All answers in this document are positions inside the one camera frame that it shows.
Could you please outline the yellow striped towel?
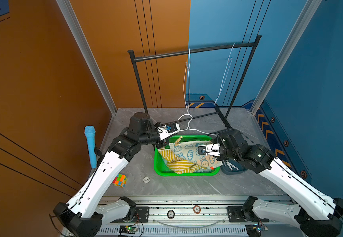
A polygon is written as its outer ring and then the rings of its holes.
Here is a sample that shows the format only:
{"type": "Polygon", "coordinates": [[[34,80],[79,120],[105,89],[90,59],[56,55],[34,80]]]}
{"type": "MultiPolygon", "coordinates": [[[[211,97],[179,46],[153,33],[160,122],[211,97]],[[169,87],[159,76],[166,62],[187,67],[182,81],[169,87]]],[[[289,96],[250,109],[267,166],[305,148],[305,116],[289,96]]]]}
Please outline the yellow striped towel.
{"type": "Polygon", "coordinates": [[[204,171],[201,166],[186,160],[182,155],[175,155],[170,149],[161,149],[158,153],[166,167],[178,175],[204,171]]]}

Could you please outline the beige clothespin towel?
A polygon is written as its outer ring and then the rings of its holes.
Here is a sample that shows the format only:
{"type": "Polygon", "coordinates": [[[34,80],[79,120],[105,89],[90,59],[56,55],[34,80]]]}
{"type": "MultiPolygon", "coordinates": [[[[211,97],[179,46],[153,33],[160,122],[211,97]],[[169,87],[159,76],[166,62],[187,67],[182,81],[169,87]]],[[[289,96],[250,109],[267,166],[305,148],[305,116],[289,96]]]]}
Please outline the beige clothespin towel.
{"type": "Polygon", "coordinates": [[[234,169],[239,170],[239,168],[236,167],[236,166],[235,166],[234,164],[232,164],[232,163],[227,163],[227,166],[229,167],[229,169],[230,169],[231,171],[233,171],[234,169]]]}

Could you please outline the bunny pattern towel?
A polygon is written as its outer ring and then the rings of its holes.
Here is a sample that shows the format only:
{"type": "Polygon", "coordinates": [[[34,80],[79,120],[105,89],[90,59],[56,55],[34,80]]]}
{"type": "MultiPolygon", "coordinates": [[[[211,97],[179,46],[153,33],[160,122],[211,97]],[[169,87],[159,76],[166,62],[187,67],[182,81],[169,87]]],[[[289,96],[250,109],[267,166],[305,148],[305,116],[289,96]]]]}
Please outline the bunny pattern towel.
{"type": "Polygon", "coordinates": [[[168,149],[170,149],[175,155],[182,155],[186,160],[201,166],[204,169],[201,173],[210,173],[216,168],[222,166],[223,162],[218,161],[217,157],[214,156],[198,154],[198,146],[206,144],[212,144],[212,142],[209,140],[187,141],[179,142],[179,145],[177,146],[175,146],[174,143],[170,143],[168,149]]]}

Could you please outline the black clothes rack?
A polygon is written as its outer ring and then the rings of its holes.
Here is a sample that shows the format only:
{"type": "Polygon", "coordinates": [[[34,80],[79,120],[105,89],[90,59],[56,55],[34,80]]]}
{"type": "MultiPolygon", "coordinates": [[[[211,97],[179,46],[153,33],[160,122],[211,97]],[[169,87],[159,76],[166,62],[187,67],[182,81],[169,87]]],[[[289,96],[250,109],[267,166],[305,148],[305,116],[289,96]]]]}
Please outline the black clothes rack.
{"type": "Polygon", "coordinates": [[[143,104],[143,108],[144,108],[145,113],[148,114],[149,112],[148,112],[148,107],[146,104],[146,99],[145,99],[145,95],[144,95],[144,91],[142,88],[141,79],[140,79],[140,75],[139,75],[139,71],[138,71],[138,66],[137,66],[138,62],[146,62],[146,61],[151,61],[151,60],[158,60],[158,59],[162,59],[162,58],[169,58],[169,57],[182,56],[182,55],[187,55],[188,58],[191,58],[191,54],[194,54],[194,53],[203,53],[203,52],[208,52],[208,51],[216,51],[216,50],[224,50],[224,49],[233,50],[234,48],[251,48],[251,51],[250,51],[249,57],[246,61],[243,73],[242,73],[241,78],[240,78],[240,81],[237,85],[235,94],[232,97],[232,100],[231,100],[230,105],[226,111],[226,114],[222,113],[222,111],[218,105],[214,105],[214,109],[215,109],[214,112],[208,113],[208,114],[202,114],[200,116],[191,117],[190,119],[188,119],[188,121],[192,121],[192,120],[198,119],[198,118],[208,117],[211,115],[218,115],[226,128],[223,130],[212,132],[212,133],[204,132],[204,134],[210,135],[210,136],[218,135],[219,133],[226,132],[226,131],[232,129],[232,126],[227,121],[227,118],[228,118],[229,113],[233,107],[233,104],[234,104],[234,101],[238,95],[238,92],[239,92],[239,90],[243,84],[246,73],[247,73],[248,68],[250,66],[250,63],[253,59],[255,51],[256,51],[256,49],[257,49],[257,47],[261,41],[261,38],[262,38],[261,35],[257,35],[255,38],[255,41],[249,42],[249,43],[240,43],[240,44],[234,43],[232,45],[219,45],[219,46],[212,46],[212,47],[203,47],[203,48],[197,48],[197,49],[192,49],[192,50],[188,49],[188,50],[184,50],[184,51],[170,52],[170,53],[164,53],[164,54],[155,54],[155,55],[142,56],[142,57],[136,57],[135,52],[133,50],[131,50],[131,49],[128,50],[128,54],[129,54],[131,64],[132,64],[133,69],[134,69],[134,73],[135,73],[135,77],[136,77],[136,81],[137,81],[137,85],[138,85],[138,89],[140,92],[140,96],[141,96],[141,100],[142,100],[142,104],[143,104]]]}

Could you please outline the green plastic basket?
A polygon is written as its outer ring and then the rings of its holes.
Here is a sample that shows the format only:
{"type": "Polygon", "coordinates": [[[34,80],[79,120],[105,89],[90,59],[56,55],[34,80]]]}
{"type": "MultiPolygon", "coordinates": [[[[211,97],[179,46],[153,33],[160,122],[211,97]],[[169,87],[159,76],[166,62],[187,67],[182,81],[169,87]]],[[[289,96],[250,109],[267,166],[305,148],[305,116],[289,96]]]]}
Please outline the green plastic basket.
{"type": "MultiPolygon", "coordinates": [[[[174,143],[180,136],[173,136],[170,138],[170,143],[174,143]]],[[[206,135],[183,135],[183,138],[180,142],[187,142],[187,141],[201,141],[201,140],[209,140],[211,141],[211,137],[206,135]]],[[[210,173],[187,173],[187,174],[181,174],[178,175],[171,171],[169,168],[166,167],[164,164],[161,155],[158,153],[158,150],[161,149],[168,149],[168,146],[165,146],[164,148],[156,149],[155,148],[155,156],[154,156],[154,170],[155,172],[160,176],[214,176],[220,171],[220,167],[216,168],[210,173]]]]}

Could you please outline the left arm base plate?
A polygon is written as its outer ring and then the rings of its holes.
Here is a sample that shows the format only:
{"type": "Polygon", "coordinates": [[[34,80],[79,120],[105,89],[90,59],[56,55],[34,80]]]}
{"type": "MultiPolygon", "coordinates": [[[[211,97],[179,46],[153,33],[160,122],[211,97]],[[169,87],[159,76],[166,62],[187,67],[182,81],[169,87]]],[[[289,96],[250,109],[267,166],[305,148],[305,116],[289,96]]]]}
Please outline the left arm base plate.
{"type": "Polygon", "coordinates": [[[130,211],[129,216],[125,217],[124,219],[120,219],[120,222],[129,222],[134,223],[136,221],[141,221],[142,223],[147,223],[149,220],[150,207],[148,206],[140,206],[136,207],[133,211],[130,211]]]}

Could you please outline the orange clothespin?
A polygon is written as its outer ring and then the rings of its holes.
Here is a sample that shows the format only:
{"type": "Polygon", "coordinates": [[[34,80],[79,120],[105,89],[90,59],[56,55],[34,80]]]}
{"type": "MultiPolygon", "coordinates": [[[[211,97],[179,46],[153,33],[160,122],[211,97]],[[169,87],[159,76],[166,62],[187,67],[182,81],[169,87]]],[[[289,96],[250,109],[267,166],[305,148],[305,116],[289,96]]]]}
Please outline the orange clothespin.
{"type": "Polygon", "coordinates": [[[183,138],[183,136],[180,136],[180,137],[174,142],[174,145],[175,145],[175,146],[179,145],[179,142],[181,141],[182,138],[183,138]]]}

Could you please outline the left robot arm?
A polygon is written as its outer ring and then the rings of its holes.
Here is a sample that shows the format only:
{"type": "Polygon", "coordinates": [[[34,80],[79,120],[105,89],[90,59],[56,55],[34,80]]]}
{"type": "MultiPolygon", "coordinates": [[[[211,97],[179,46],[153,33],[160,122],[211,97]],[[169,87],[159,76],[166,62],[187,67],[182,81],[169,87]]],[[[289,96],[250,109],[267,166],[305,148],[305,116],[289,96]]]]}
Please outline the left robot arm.
{"type": "Polygon", "coordinates": [[[119,219],[132,221],[136,211],[134,201],[121,197],[98,207],[101,198],[143,145],[162,147],[180,130],[178,123],[160,125],[153,123],[147,113],[135,113],[129,126],[113,139],[85,185],[68,202],[56,205],[54,217],[76,237],[94,237],[102,225],[119,219]]]}

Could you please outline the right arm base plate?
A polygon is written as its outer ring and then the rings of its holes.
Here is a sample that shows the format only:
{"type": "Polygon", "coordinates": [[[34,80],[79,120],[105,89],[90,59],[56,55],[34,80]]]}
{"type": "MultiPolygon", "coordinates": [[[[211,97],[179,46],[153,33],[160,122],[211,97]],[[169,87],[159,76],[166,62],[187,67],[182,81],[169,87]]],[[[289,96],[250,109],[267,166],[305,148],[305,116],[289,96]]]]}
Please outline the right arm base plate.
{"type": "Polygon", "coordinates": [[[243,212],[242,207],[240,206],[229,206],[226,208],[227,216],[230,223],[261,223],[261,222],[270,222],[268,218],[260,219],[254,213],[247,214],[243,212]]]}

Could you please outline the dark teal tray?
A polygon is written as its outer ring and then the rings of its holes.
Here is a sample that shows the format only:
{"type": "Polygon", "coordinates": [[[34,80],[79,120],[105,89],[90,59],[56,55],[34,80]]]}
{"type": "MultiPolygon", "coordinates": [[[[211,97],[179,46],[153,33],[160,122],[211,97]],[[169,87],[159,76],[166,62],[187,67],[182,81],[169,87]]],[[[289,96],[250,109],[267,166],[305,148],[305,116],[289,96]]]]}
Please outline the dark teal tray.
{"type": "Polygon", "coordinates": [[[223,164],[222,164],[220,170],[225,175],[236,175],[236,174],[241,174],[241,173],[247,171],[246,168],[244,168],[241,164],[239,164],[235,160],[223,161],[223,164]]]}

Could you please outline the circuit board right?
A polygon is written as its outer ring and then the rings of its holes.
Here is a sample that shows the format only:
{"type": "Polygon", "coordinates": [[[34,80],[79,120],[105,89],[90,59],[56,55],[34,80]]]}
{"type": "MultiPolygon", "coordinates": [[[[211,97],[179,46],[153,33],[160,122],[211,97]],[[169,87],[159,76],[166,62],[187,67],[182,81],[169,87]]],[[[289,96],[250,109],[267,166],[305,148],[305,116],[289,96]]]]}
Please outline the circuit board right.
{"type": "Polygon", "coordinates": [[[260,226],[245,226],[246,232],[249,237],[262,237],[262,233],[267,231],[268,228],[260,227],[260,226]]]}

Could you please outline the colourful puzzle cube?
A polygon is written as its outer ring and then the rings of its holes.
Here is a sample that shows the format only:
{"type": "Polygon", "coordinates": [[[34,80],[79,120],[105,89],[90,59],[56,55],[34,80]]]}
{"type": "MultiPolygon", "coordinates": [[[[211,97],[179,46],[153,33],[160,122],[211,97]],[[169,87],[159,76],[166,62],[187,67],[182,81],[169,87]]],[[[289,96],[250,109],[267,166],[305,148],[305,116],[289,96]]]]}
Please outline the colourful puzzle cube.
{"type": "Polygon", "coordinates": [[[118,174],[112,181],[112,184],[117,187],[124,188],[127,183],[127,176],[123,174],[118,174]]]}

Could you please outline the green circuit board left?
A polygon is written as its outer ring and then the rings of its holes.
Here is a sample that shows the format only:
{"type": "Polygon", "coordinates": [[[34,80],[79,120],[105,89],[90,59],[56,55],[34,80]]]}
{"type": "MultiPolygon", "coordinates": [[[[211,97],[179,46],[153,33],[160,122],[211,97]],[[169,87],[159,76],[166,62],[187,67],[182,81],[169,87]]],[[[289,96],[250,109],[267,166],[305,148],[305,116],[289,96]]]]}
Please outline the green circuit board left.
{"type": "Polygon", "coordinates": [[[135,235],[138,232],[139,228],[134,226],[120,226],[119,234],[120,235],[135,235]]]}

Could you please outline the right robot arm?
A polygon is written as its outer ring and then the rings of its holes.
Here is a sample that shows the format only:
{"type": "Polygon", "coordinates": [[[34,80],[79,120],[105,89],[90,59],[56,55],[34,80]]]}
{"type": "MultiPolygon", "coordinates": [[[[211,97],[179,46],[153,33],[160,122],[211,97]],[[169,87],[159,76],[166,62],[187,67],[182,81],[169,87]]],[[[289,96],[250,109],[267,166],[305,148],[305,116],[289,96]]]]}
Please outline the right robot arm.
{"type": "Polygon", "coordinates": [[[277,185],[295,201],[295,204],[280,204],[249,196],[241,208],[245,220],[276,220],[300,229],[307,237],[340,235],[343,199],[332,198],[314,188],[267,147],[249,145],[240,131],[231,129],[218,134],[205,150],[206,154],[219,160],[235,160],[245,169],[277,185]]]}

